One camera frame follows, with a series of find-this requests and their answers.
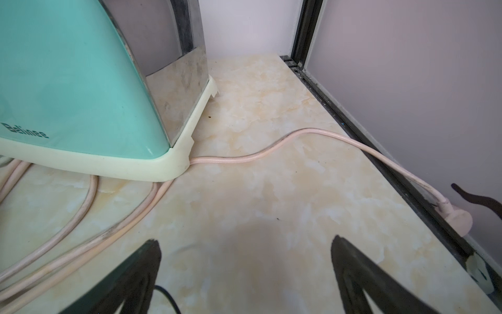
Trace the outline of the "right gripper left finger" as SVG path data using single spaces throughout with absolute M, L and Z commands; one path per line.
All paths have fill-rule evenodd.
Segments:
M 62 313 L 147 313 L 162 252 L 155 239 L 146 241 L 86 294 Z

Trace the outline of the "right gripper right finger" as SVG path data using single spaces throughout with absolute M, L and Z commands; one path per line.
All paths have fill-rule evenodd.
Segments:
M 383 313 L 437 312 L 339 235 L 332 241 L 331 258 L 346 313 L 372 313 L 367 297 Z

